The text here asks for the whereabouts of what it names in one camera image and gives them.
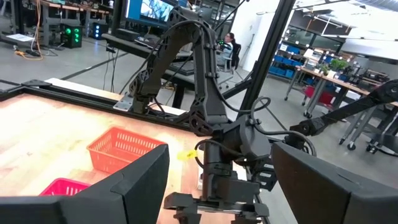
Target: yellow object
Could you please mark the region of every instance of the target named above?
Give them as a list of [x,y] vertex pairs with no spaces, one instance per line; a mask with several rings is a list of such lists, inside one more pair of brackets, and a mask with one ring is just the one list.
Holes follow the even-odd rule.
[[196,150],[192,149],[189,151],[182,151],[177,154],[177,159],[180,161],[187,161],[189,159],[195,158],[198,156],[198,153]]

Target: concrete floor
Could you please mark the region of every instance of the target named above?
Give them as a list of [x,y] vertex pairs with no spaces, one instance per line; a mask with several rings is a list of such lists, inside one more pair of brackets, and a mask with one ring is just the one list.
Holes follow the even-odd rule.
[[[80,49],[65,49],[57,52],[59,57],[45,57],[42,61],[24,60],[15,55],[9,45],[0,43],[0,79],[20,83],[33,78],[40,80],[52,77],[62,78],[108,59],[108,53],[101,46],[104,45],[103,41],[98,42],[98,44],[90,43],[94,42],[93,39],[86,39],[86,41],[89,42],[84,42],[83,47]],[[117,93],[142,62],[142,58],[133,55],[126,55],[118,59],[114,73],[114,87]],[[112,63],[109,63],[108,72],[104,78],[105,71],[106,65],[102,65],[68,81],[100,89],[103,88],[105,82],[105,90],[109,90],[113,71]],[[240,74],[246,76],[248,72],[240,70]],[[234,77],[232,81],[238,82],[239,78]],[[11,86],[0,83],[0,89],[9,87]],[[267,78],[263,84],[261,95],[269,96],[272,99],[272,103],[269,106],[270,111],[275,114],[285,127],[289,127],[304,120],[302,116],[304,107],[300,104],[303,95],[295,90],[290,93],[289,100],[284,101],[286,89],[287,83]],[[170,90],[161,90],[158,99],[163,104],[171,105],[172,98],[169,101],[168,99],[172,94],[173,92]],[[243,96],[244,92],[228,101],[239,108]],[[182,109],[189,110],[192,100],[193,93],[187,91]],[[319,115],[321,115],[320,109],[315,108],[314,116]],[[236,113],[228,111],[228,116],[233,119]],[[262,120],[262,126],[265,130],[282,130],[269,111],[258,111],[256,116]],[[361,135],[356,141],[357,150],[355,151],[348,151],[346,144],[338,145],[338,140],[348,125],[349,123],[336,123],[327,128],[321,135],[310,137],[318,151],[318,157],[356,174],[398,188],[398,159],[381,153],[376,153],[375,155],[367,153],[365,147],[366,141],[369,139],[366,136]],[[296,223],[279,185],[276,185],[272,192],[263,191],[261,197],[263,202],[269,206],[272,223]]]

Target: ceiling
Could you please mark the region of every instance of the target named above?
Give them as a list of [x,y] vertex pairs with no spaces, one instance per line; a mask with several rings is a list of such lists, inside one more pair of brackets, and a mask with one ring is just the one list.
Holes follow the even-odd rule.
[[398,0],[356,0],[320,4],[322,1],[297,0],[296,6],[308,6],[304,12],[319,14],[319,17],[337,24],[368,31],[375,36],[398,38],[398,29],[394,21],[398,21]]

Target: pink basket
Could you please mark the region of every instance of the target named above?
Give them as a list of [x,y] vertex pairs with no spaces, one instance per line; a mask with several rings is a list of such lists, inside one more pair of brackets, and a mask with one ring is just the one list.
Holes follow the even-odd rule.
[[67,195],[73,196],[89,187],[90,184],[77,182],[66,178],[55,179],[40,196]]

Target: monitor screen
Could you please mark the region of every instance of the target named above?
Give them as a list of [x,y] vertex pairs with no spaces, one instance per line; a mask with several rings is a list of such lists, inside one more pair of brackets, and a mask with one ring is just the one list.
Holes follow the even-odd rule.
[[125,18],[152,27],[166,28],[175,0],[127,0]]

